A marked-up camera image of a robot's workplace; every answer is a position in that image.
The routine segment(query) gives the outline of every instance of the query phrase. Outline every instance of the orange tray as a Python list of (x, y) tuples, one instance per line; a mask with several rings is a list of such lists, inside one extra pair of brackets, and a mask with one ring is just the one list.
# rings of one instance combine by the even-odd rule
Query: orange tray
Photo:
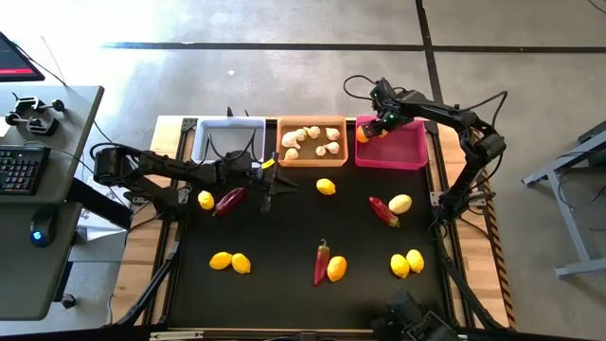
[[(288, 148), (282, 146), (282, 137), (291, 131), (303, 127), (317, 126), (322, 133), (316, 139), (309, 136), (303, 142), (299, 142), (301, 149), (298, 150), (299, 157), (296, 160), (284, 160), (284, 154)], [(337, 154), (326, 153), (324, 156), (315, 154), (318, 146), (327, 145), (330, 141), (326, 137), (325, 128), (335, 128), (341, 135), (336, 140), (341, 147)], [(341, 167), (348, 161), (348, 134), (346, 120), (344, 117), (320, 117), (320, 116), (292, 116), (279, 117), (276, 127), (276, 150), (280, 153), (278, 162), (282, 167)]]

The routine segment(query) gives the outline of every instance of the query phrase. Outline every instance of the gray desk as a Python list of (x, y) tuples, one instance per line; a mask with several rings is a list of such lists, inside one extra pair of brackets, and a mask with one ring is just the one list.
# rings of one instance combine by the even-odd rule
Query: gray desk
[[(81, 156), (103, 95), (102, 87), (0, 84), (0, 115), (14, 108), (12, 92), (20, 97), (36, 96), (45, 103), (61, 99), (67, 110), (45, 114), (60, 122), (54, 135), (35, 136), (25, 127), (11, 127), (5, 137), (0, 137), (0, 144), (42, 141)], [(122, 222), (128, 222), (127, 228), (130, 225), (129, 209), (74, 180), (78, 163), (73, 157), (51, 151), (36, 195), (0, 196), (0, 320), (39, 320), (46, 316), (50, 303), (62, 294), (61, 284), (69, 274), (68, 254), (83, 206), (96, 213), (99, 206), (105, 212), (113, 210), (121, 214)], [(29, 239), (31, 217), (41, 205), (59, 207), (55, 241), (45, 248), (33, 246)]]
[[(98, 106), (103, 97), (100, 86), (43, 86), (17, 85), (15, 83), (0, 84), (0, 115), (5, 115), (15, 106), (14, 92), (19, 97), (36, 96), (44, 103), (60, 99), (65, 104), (65, 112), (52, 111), (59, 120), (57, 132), (50, 136), (35, 136), (28, 132), (25, 126), (10, 127), (9, 132), (0, 138), (3, 145), (23, 145), (26, 141), (41, 141), (49, 146), (80, 157), (84, 144), (93, 126)], [(51, 151), (44, 178), (40, 182), (34, 196), (0, 196), (3, 203), (28, 204), (59, 204), (65, 200), (67, 192), (74, 179), (78, 160), (63, 153)]]

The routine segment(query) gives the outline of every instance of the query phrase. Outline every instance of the pink plastic tray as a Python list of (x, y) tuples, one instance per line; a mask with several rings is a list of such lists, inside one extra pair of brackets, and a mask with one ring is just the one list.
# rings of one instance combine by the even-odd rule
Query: pink plastic tray
[[(359, 116), (356, 128), (375, 117)], [(367, 143), (356, 140), (356, 165), (360, 167), (415, 171), (427, 164), (425, 125), (410, 122), (386, 137), (373, 137)]]

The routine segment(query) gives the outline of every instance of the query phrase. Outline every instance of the monitor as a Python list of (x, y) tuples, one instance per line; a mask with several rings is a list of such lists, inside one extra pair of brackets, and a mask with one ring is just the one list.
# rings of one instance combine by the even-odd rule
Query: monitor
[(44, 81), (43, 75), (17, 48), (17, 45), (0, 32), (0, 82)]

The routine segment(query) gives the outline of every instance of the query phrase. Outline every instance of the white plastic tray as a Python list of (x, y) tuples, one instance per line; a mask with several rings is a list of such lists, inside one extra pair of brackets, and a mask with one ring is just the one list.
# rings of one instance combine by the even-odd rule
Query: white plastic tray
[[(265, 118), (264, 117), (201, 117), (198, 118), (196, 135), (191, 150), (191, 160), (200, 163), (204, 159), (207, 137), (212, 136), (212, 143), (222, 156), (246, 147), (253, 132), (255, 134), (255, 156), (263, 161), (265, 153)], [(208, 147), (205, 163), (219, 159), (212, 147)]]

